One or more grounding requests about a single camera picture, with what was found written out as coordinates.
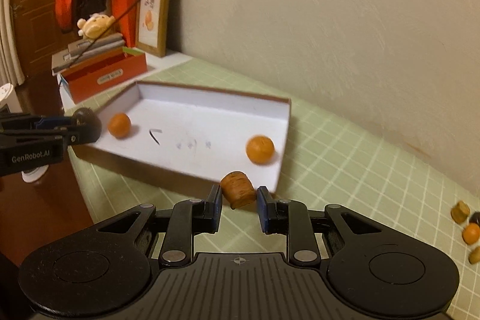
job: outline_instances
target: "red bag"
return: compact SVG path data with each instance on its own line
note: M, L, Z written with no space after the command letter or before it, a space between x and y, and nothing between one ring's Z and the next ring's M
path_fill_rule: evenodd
M71 0L55 0L55 16L62 33L70 32L72 29Z

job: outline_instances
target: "box label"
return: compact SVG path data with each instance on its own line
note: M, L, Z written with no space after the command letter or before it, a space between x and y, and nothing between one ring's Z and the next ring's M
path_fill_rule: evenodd
M116 69L115 71L113 72L110 72L109 74L106 74L104 76L101 76L97 79L97 83L98 84L104 84L106 82L109 82L117 77L120 77L123 75L123 69L119 68L119 69Z

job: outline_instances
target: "small cylinder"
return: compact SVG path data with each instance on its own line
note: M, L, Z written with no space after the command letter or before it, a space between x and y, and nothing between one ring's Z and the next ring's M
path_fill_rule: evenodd
M248 177L241 171L234 171L220 181L222 194L232 209L251 204L257 199L257 192Z
M470 264L475 264L480 262L480 246L476 247L469 255Z
M463 201L457 202L457 205L450 211L453 221L457 224L462 224L468 218L469 214L470 208Z

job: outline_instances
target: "cardboard box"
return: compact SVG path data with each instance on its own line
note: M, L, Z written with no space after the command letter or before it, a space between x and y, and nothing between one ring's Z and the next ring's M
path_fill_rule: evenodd
M63 71L61 81L75 103L147 72L145 53L117 48Z
M181 194L189 189L208 193L232 171L244 172L255 188L275 192L290 107L288 98L137 81L95 111L102 122L97 142L73 150L80 159ZM119 112L132 123L121 140L107 129ZM254 164L246 156L245 145L255 135L267 135L275 145L268 164Z

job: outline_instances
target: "book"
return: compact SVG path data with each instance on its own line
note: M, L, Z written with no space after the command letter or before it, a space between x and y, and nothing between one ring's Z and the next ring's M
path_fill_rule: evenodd
M99 39L95 44L92 45L92 47L88 50L93 50L95 48L98 48L103 45L107 45L110 43L114 43L116 41L119 41L123 39L123 36L121 33L113 33L108 36L102 37ZM77 56L79 55L85 48L87 48L88 45L90 45L92 41L90 40L78 40L75 41L74 43L68 44L68 52L70 53L71 56Z
M77 63L81 63L84 60L101 55L102 53L111 51L112 49L120 48L124 45L125 41L120 39L113 43L108 43L103 46L90 49L82 55L82 58ZM63 51L55 53L52 55L52 74L56 75L64 69L70 67L71 63L73 63L77 58L78 55L72 56L71 53L68 52L68 49L64 49Z

